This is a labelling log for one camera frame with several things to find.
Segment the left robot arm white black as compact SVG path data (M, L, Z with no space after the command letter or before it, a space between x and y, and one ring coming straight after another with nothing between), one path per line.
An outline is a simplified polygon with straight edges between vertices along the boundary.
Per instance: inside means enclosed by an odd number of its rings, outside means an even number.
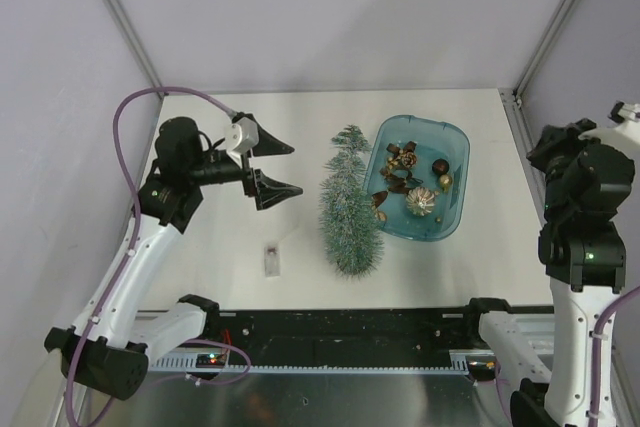
M183 344L207 347L223 337L217 302L187 294L147 325L136 322L141 301L172 245L185 233L209 185L238 182L258 210L302 194L250 165L253 157L289 155L247 113L231 118L224 136L211 142L189 117L159 128L156 157L134 192L133 216L106 277L67 329L52 328L44 346L62 355L61 372L73 383L117 400L132 397L149 367Z

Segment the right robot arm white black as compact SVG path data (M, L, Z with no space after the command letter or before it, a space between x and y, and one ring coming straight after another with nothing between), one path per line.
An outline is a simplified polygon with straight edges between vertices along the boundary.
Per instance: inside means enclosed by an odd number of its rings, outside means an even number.
M624 301L626 248L613 218L632 190L639 121L547 126L528 153L545 181L538 257L550 280L554 353L546 367L507 305L474 299L463 340L493 351L514 426L614 426L610 374L614 316Z

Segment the small frosted christmas tree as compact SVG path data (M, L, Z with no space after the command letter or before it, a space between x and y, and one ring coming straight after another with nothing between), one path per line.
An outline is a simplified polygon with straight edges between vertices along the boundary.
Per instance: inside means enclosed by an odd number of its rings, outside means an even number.
M384 244L373 200L364 187L363 156L370 144L356 125L331 139L334 155L320 183L319 228L327 261L341 277L370 275L382 260Z

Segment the clear plastic packet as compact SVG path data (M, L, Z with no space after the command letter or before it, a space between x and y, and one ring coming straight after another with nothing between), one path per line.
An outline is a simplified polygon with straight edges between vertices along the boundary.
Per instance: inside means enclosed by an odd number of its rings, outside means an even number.
M266 278L275 278L281 275L280 250L277 244L265 246L263 264Z

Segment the blue plastic tub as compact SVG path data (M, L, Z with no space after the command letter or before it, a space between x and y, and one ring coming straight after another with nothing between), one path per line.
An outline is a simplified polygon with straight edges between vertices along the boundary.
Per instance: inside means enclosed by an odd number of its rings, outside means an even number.
M464 205L470 142L458 127L411 115L381 124L364 186L380 230L435 242L458 227Z

